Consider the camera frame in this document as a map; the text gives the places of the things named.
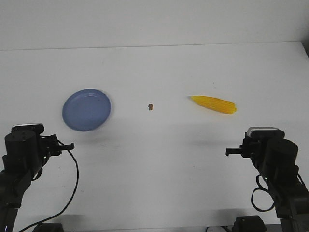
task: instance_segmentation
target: blue plate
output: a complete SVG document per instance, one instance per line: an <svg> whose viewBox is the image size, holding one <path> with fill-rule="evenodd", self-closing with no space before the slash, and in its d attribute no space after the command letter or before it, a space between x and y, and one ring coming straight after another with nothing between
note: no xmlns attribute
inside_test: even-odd
<svg viewBox="0 0 309 232"><path fill-rule="evenodd" d="M64 103L64 122L76 131L92 131L102 125L111 112L109 98L99 90L83 89Z"/></svg>

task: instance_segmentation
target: black cable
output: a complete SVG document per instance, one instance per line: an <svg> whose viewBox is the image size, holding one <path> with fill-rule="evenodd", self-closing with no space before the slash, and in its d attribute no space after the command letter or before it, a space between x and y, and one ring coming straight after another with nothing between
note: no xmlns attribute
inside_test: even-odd
<svg viewBox="0 0 309 232"><path fill-rule="evenodd" d="M305 183L304 183L303 179L300 177L300 174L299 174L299 173L297 174L297 176L298 176L300 182L302 183L302 185L305 185Z"/></svg>
<svg viewBox="0 0 309 232"><path fill-rule="evenodd" d="M253 195L254 195L254 193L255 193L256 191L261 190L261 191L264 191L264 192L266 192L266 193L269 194L268 189L264 188L264 187L261 185L261 183L260 183L260 181L259 181L259 177L260 177L260 176L261 176L261 175L258 175L258 176L256 177L256 184L258 185L258 187L255 188L255 189L253 190L253 192L252 192L252 195L251 195L251 204L252 204L252 206L253 206L253 208L254 208L255 210L257 210L257 211L259 211L259 212L267 212L267 211L272 210L272 209L275 207L275 202L272 204L272 206L271 206L269 209L260 209L260 208L258 208L258 207L254 204L254 202L253 202Z"/></svg>
<svg viewBox="0 0 309 232"><path fill-rule="evenodd" d="M232 232L227 226L221 226L226 232Z"/></svg>
<svg viewBox="0 0 309 232"><path fill-rule="evenodd" d="M50 220L50 219L53 219L53 218L58 217L59 215L61 215L61 214L68 208L69 204L70 204L71 201L73 200L73 197L74 197L74 195L75 195L75 192L76 192L77 186L78 186L79 169L78 169L78 163L77 163L75 157L73 156L73 154L72 154L69 150L68 150L68 153L71 155L72 159L73 159L74 162L75 162L75 165L76 165L76 172L77 172L77 175L76 175L76 184L75 184L75 187L74 187L73 194L72 194L71 198L69 199L69 202L68 202L67 205L66 205L59 213L57 213L56 215L53 215L53 216L48 217L48 218L46 218L46 219L44 219L44 220L38 221L38 222L36 222L36 223L33 223L33 224L31 224L31 225L29 225L29 226L23 228L23 229L20 230L19 232L23 232L23 231L25 231L25 230L27 230L27 229L33 227L33 226L39 225L39 224L41 224L41 223L43 223L43 222L46 222L46 221L48 221L48 220Z"/></svg>
<svg viewBox="0 0 309 232"><path fill-rule="evenodd" d="M38 171L37 176L36 176L35 178L33 178L32 181L35 181L35 180L39 179L39 178L41 177L41 175L42 175L42 172L43 172L43 168L41 168L41 169Z"/></svg>

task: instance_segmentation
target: yellow corn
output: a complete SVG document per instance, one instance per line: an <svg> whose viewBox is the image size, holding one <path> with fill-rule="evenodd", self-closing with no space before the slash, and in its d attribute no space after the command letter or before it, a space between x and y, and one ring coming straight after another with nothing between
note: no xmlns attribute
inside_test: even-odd
<svg viewBox="0 0 309 232"><path fill-rule="evenodd" d="M232 114L237 110L233 102L222 100L219 98L213 98L208 96L191 96L191 99L198 105L225 114Z"/></svg>

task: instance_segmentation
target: white table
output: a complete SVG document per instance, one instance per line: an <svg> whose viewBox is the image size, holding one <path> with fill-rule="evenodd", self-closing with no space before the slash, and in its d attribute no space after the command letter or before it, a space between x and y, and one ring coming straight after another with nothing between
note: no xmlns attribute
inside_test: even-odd
<svg viewBox="0 0 309 232"><path fill-rule="evenodd" d="M309 183L308 74L298 42L2 51L0 138L13 124L41 122L45 135L75 142L80 185L55 220L68 231L214 226L242 215L279 223L274 211L251 207L251 161L228 158L225 148L241 144L250 126L278 127L299 146ZM112 113L98 130L77 132L61 110L85 88L107 93ZM211 111L190 95L233 101L238 111ZM25 193L15 229L62 209L74 181L69 155L52 157ZM258 193L255 200L271 204Z"/></svg>

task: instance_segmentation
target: small brown object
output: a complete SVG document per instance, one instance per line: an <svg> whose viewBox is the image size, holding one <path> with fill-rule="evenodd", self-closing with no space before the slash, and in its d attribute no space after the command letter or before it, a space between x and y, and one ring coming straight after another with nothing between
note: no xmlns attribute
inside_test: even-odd
<svg viewBox="0 0 309 232"><path fill-rule="evenodd" d="M148 106L148 110L153 110L153 108L154 108L154 105L152 105L152 104L149 104L149 106Z"/></svg>

